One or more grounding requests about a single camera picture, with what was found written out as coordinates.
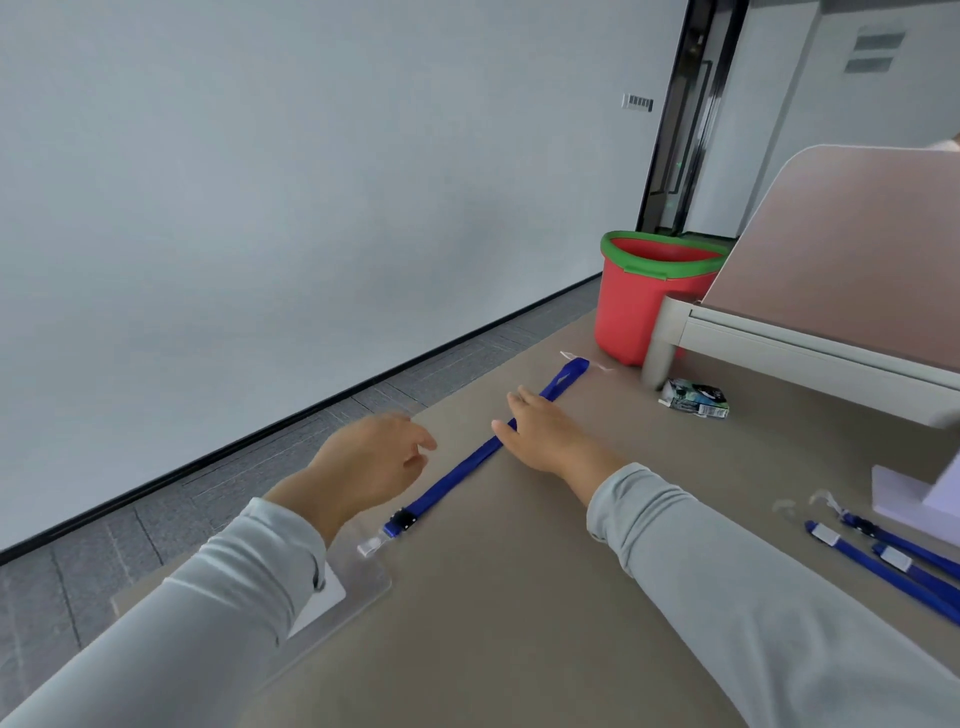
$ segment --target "gray long sleeve shirt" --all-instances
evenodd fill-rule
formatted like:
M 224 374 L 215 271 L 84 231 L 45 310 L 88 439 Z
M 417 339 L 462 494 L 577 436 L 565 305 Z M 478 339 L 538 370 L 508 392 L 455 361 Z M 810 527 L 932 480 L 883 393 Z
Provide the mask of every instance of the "gray long sleeve shirt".
M 945 667 L 646 468 L 608 478 L 587 525 L 750 726 L 960 725 L 960 681 Z M 309 523 L 255 498 L 0 728 L 234 724 L 323 562 Z

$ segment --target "bucket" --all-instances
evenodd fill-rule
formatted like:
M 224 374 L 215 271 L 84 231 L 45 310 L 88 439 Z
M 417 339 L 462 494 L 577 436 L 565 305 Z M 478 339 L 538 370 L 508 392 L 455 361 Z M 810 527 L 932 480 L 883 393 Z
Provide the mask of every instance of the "bucket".
M 703 298 L 729 249 L 704 240 L 613 231 L 603 236 L 600 252 L 606 260 L 593 335 L 621 364 L 639 366 L 663 297 Z

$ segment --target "lanyard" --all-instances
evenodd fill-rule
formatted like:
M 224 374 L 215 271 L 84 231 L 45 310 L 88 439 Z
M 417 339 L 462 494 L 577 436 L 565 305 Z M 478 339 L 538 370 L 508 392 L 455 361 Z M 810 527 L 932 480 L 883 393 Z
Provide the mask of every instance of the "lanyard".
M 824 542 L 827 544 L 827 546 L 836 548 L 838 551 L 840 551 L 840 553 L 850 557 L 864 569 L 872 571 L 884 581 L 897 587 L 897 589 L 904 594 L 912 596 L 922 604 L 925 604 L 927 607 L 932 609 L 934 612 L 937 612 L 938 614 L 952 621 L 957 626 L 960 626 L 960 609 L 957 609 L 949 602 L 929 591 L 909 577 L 904 576 L 899 571 L 891 569 L 886 564 L 871 558 L 859 548 L 848 544 L 846 541 L 840 538 L 840 534 L 836 531 L 827 528 L 822 523 L 817 523 L 816 521 L 807 521 L 806 530 L 815 539 Z
M 886 544 L 874 544 L 874 553 L 894 569 L 902 571 L 921 586 L 927 587 L 951 606 L 960 609 L 960 589 L 934 576 L 929 571 L 921 569 L 914 564 L 913 559 L 905 553 L 897 551 L 892 546 Z
M 943 572 L 948 573 L 950 576 L 960 579 L 960 564 L 957 564 L 955 561 L 950 561 L 933 551 L 923 548 L 922 546 L 917 546 L 913 542 L 901 538 L 896 533 L 890 533 L 890 531 L 880 528 L 880 526 L 872 521 L 867 521 L 859 516 L 855 516 L 850 511 L 845 510 L 841 513 L 840 520 L 865 536 L 877 539 L 890 546 L 896 546 L 900 551 L 908 553 L 915 558 L 923 559 L 938 569 L 943 570 Z
M 540 396 L 554 401 L 563 394 L 567 388 L 573 384 L 590 366 L 589 361 L 582 357 L 577 357 L 568 362 L 557 375 L 550 380 Z M 508 425 L 516 429 L 516 420 L 510 420 Z M 502 447 L 502 443 L 496 438 L 481 445 L 466 460 L 457 465 L 452 471 L 444 475 L 440 480 L 430 486 L 426 493 L 417 498 L 410 505 L 400 508 L 394 513 L 390 520 L 383 524 L 380 533 L 357 547 L 363 556 L 368 556 L 390 539 L 395 539 L 401 533 L 416 523 L 424 513 L 429 511 L 440 500 L 454 488 L 456 488 L 469 474 L 475 471 L 488 457 L 493 455 Z

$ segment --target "left hand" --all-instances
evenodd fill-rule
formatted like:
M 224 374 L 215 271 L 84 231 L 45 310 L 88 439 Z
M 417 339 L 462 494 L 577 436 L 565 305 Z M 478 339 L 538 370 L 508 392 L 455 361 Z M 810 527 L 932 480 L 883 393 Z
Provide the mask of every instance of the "left hand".
M 403 493 L 437 441 L 401 414 L 372 415 L 334 432 L 313 461 L 263 497 L 307 519 L 328 546 L 344 523 Z

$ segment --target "black baseboard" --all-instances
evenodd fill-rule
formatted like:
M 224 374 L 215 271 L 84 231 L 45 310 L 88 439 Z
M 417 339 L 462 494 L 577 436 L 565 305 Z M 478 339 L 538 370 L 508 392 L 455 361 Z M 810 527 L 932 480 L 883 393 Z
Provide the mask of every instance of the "black baseboard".
M 188 475 L 195 473 L 196 471 L 202 468 L 205 468 L 208 465 L 212 465 L 218 460 L 225 458 L 228 455 L 232 455 L 240 449 L 243 449 L 252 445 L 258 440 L 262 440 L 265 437 L 269 437 L 270 435 L 274 434 L 275 432 L 279 432 L 285 427 L 293 425 L 294 423 L 304 418 L 310 417 L 311 415 L 314 415 L 320 412 L 321 410 L 327 409 L 331 404 L 335 404 L 340 400 L 345 400 L 348 397 L 352 397 L 358 392 L 362 392 L 363 390 L 367 389 L 367 387 L 373 386 L 374 384 L 378 384 L 384 379 L 387 379 L 395 374 L 398 374 L 399 372 L 402 372 L 404 369 L 407 369 L 408 367 L 412 367 L 416 364 L 421 363 L 422 361 L 425 361 L 426 359 L 429 359 L 431 356 L 436 356 L 437 354 L 443 353 L 446 350 L 457 346 L 458 344 L 463 344 L 468 339 L 471 339 L 474 336 L 483 333 L 484 331 L 489 331 L 491 328 L 498 327 L 500 326 L 500 324 L 504 324 L 510 321 L 511 319 L 514 319 L 517 316 L 520 316 L 526 313 L 527 311 L 530 311 L 536 308 L 539 305 L 543 305 L 548 301 L 552 301 L 558 296 L 562 296 L 564 293 L 572 291 L 574 288 L 577 288 L 583 285 L 584 283 L 587 283 L 591 280 L 599 278 L 599 276 L 600 274 L 597 274 L 595 276 L 590 276 L 587 279 L 581 280 L 579 283 L 574 283 L 573 285 L 569 285 L 562 291 L 557 291 L 556 293 L 551 294 L 550 296 L 547 296 L 544 299 L 540 299 L 535 303 L 531 303 L 530 305 L 521 308 L 519 311 L 515 311 L 514 313 L 508 316 L 504 316 L 501 319 L 497 319 L 491 324 L 487 324 L 484 327 L 480 327 L 477 330 L 471 331 L 470 333 L 466 333 L 463 336 L 460 336 L 454 339 L 453 341 L 449 341 L 446 344 L 443 344 L 442 346 L 437 347 L 434 350 L 431 350 L 414 359 L 411 359 L 410 361 L 404 362 L 403 364 L 400 364 L 399 366 L 396 366 L 393 369 L 387 372 L 384 372 L 381 375 L 377 375 L 377 376 L 371 377 L 370 379 L 367 379 L 366 381 L 362 381 L 356 386 L 350 387 L 349 389 L 344 390 L 340 394 L 334 395 L 333 397 L 328 397 L 327 399 L 323 401 L 319 401 L 316 404 L 312 404 L 306 409 L 302 409 L 300 412 L 290 415 L 290 417 L 285 417 L 282 420 L 278 420 L 277 422 L 273 423 L 272 425 L 267 425 L 262 429 L 258 429 L 253 434 L 247 435 L 246 437 L 240 438 L 239 440 L 232 442 L 229 445 L 226 445 L 220 449 L 214 450 L 210 454 L 204 455 L 203 457 L 198 458 L 197 460 L 194 460 L 192 463 L 187 463 L 183 467 L 177 468 L 174 471 L 170 471 L 166 475 L 161 475 L 160 477 L 154 478 L 150 482 L 144 483 L 138 488 L 134 488 L 133 490 L 128 491 L 122 496 L 118 496 L 113 500 L 108 500 L 106 503 L 102 503 L 101 505 L 98 505 L 95 508 L 91 508 L 90 510 L 85 511 L 84 513 L 81 513 L 79 516 L 76 516 L 68 521 L 64 521 L 63 523 L 59 523 L 53 526 L 52 528 L 48 528 L 47 530 L 36 534 L 35 536 L 27 539 L 26 541 L 21 541 L 19 544 L 15 544 L 10 548 L 0 551 L 0 566 L 3 566 L 4 564 L 9 563 L 10 561 L 13 561 L 13 559 L 19 558 L 20 556 L 23 556 L 24 554 L 29 553 L 30 551 L 33 551 L 36 548 L 40 548 L 41 546 L 46 546 L 47 544 L 51 544 L 61 536 L 65 536 L 71 531 L 75 531 L 78 528 L 81 528 L 87 525 L 88 523 L 92 523 L 97 519 L 101 519 L 107 513 L 111 513 L 112 511 L 119 510 L 120 508 L 123 508 L 126 505 L 130 505 L 135 500 L 139 500 L 144 496 L 148 496 L 150 493 L 153 493 L 154 491 L 158 491 L 160 488 L 163 488 L 164 486 L 170 485 L 171 483 L 175 483 L 178 480 L 181 480 L 182 478 L 187 477 Z

